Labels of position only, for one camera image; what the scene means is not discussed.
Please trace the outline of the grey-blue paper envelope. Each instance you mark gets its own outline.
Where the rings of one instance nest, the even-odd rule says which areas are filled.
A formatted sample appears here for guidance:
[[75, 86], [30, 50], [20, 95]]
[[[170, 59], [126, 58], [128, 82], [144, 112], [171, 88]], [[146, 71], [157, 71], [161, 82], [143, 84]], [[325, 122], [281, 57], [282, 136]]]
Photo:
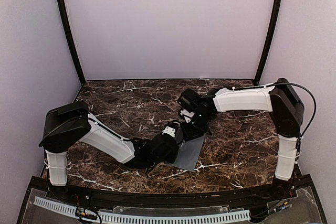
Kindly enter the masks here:
[[165, 164], [192, 172], [196, 167], [204, 140], [205, 135], [189, 141], [183, 140], [179, 145], [175, 161], [173, 163], [165, 162]]

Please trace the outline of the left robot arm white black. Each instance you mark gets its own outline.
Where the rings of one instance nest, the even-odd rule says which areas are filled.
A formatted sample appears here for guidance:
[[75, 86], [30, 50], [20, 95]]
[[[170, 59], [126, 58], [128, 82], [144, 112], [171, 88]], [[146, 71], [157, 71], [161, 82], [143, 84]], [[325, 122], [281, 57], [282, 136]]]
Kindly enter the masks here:
[[126, 138], [101, 123], [84, 101], [77, 101], [47, 112], [39, 147], [45, 150], [54, 193], [69, 201], [74, 197], [74, 189], [67, 184], [67, 151], [75, 143], [88, 144], [124, 166], [143, 169], [148, 174], [159, 163], [175, 162], [179, 128], [178, 121], [171, 121], [151, 140]]

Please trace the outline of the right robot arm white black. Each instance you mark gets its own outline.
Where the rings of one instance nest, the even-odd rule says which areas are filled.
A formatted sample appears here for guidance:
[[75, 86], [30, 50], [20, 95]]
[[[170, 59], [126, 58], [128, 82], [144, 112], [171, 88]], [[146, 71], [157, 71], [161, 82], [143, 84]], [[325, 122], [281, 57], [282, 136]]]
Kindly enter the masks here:
[[268, 114], [275, 127], [279, 141], [277, 166], [274, 178], [277, 181], [268, 188], [273, 200], [280, 199], [288, 191], [295, 164], [300, 156], [301, 141], [314, 120], [312, 116], [303, 126], [305, 105], [295, 89], [305, 91], [312, 98], [314, 109], [316, 99], [306, 87], [280, 78], [276, 82], [251, 86], [226, 86], [199, 94], [192, 89], [182, 92], [177, 102], [180, 117], [184, 120], [182, 129], [188, 140], [210, 133], [209, 126], [220, 113], [238, 112], [240, 116]]

